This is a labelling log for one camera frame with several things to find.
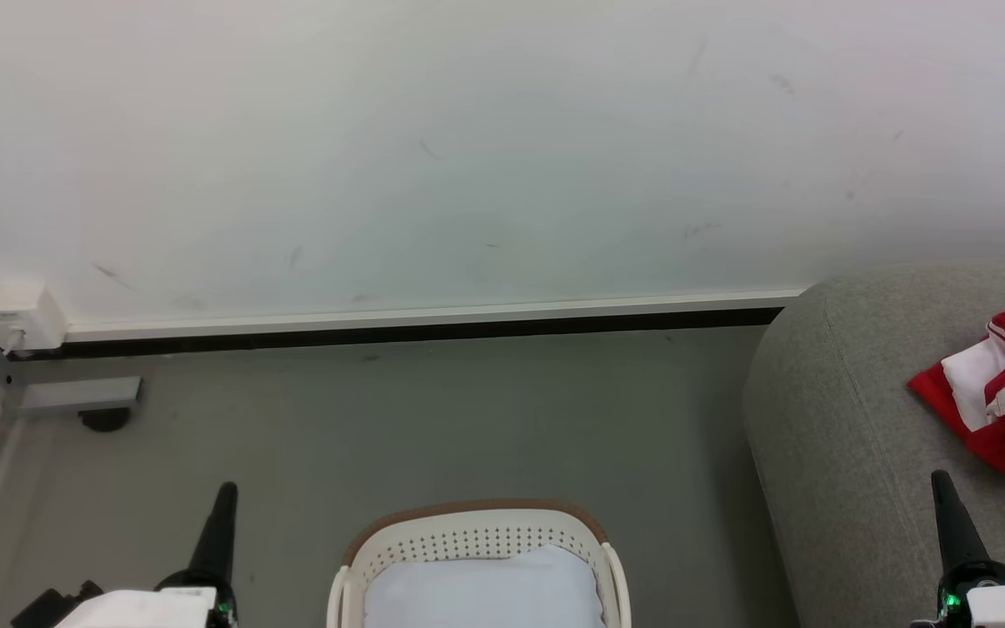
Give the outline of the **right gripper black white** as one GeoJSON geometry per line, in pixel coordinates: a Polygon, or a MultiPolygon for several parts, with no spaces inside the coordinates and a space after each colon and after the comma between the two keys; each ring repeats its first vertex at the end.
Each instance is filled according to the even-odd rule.
{"type": "Polygon", "coordinates": [[[934,524],[945,570],[937,587],[937,615],[913,627],[1005,627],[1005,564],[990,556],[952,476],[932,472],[934,524]]]}

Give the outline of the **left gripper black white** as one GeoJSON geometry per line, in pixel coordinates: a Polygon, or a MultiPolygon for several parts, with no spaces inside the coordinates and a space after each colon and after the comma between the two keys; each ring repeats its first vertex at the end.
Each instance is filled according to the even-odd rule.
{"type": "Polygon", "coordinates": [[[89,597],[57,627],[238,627],[234,572],[238,485],[224,482],[203,525],[187,570],[151,590],[113,590],[89,597]]]}

